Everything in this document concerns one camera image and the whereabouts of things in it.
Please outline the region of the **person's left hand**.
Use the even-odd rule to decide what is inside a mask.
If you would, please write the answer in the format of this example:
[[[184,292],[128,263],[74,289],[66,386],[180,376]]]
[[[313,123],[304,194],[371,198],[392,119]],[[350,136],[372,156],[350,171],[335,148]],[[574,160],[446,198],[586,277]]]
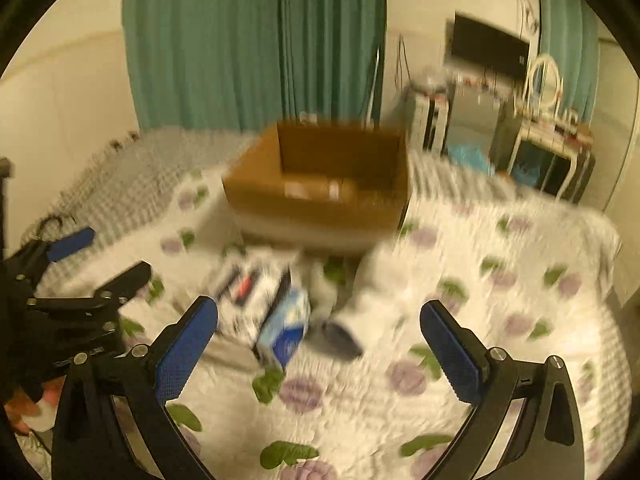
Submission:
[[[14,397],[4,404],[12,429],[23,436],[32,430],[52,429],[64,382],[64,377],[45,382],[42,385],[42,397],[37,402],[34,402],[24,391],[18,390]]]

